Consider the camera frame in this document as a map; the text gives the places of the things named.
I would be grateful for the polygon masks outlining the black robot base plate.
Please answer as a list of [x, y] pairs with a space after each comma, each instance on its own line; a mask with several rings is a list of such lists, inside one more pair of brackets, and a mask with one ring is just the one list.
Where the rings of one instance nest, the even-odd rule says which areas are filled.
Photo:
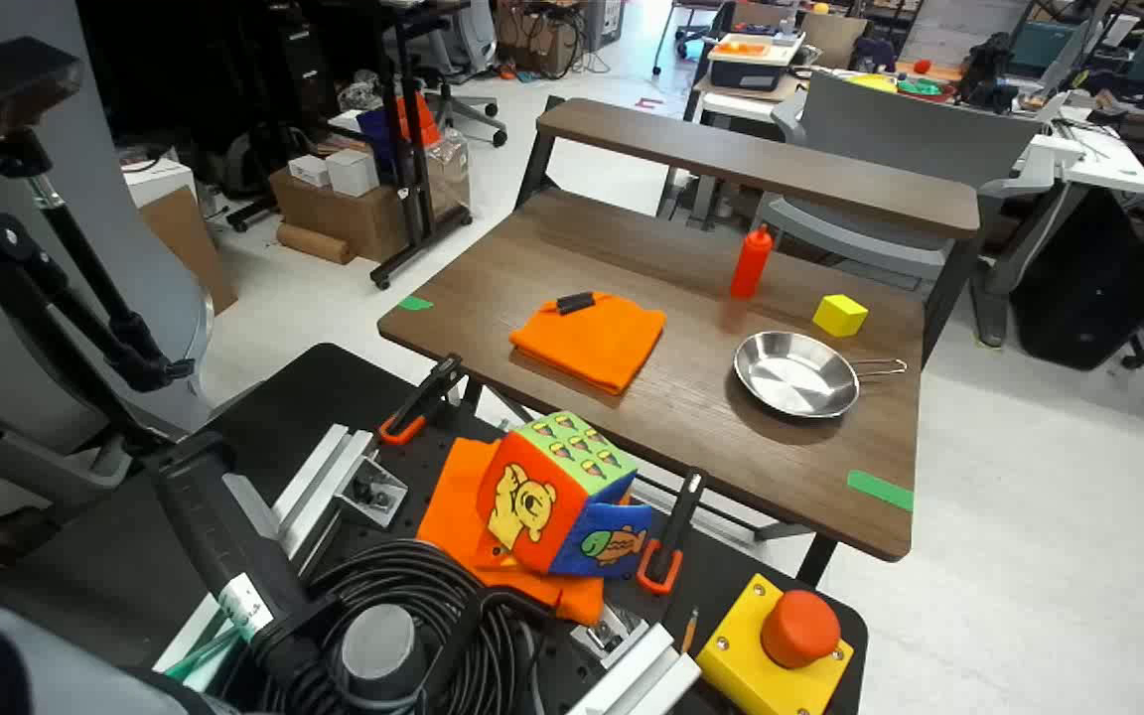
[[[233, 469], [261, 498], [277, 498], [331, 424], [379, 428], [407, 397], [411, 385], [403, 377], [322, 343], [231, 403], [210, 421], [210, 434], [224, 438]], [[411, 561], [411, 543], [428, 514], [428, 493], [447, 482], [451, 444], [465, 438], [490, 441], [492, 424], [441, 407], [407, 450], [383, 454], [383, 466], [411, 485], [411, 502], [390, 528], [347, 505], [331, 505], [318, 518], [298, 558], [314, 599], [343, 612], [347, 596], [428, 596], [428, 568]], [[668, 599], [611, 579], [607, 605], [664, 626], [685, 626], [698, 612], [697, 642], [706, 642], [750, 577], [788, 587], [783, 573], [697, 534]], [[147, 673], [198, 605], [203, 579], [153, 482], [126, 482], [0, 577], [0, 607], [131, 673]]]

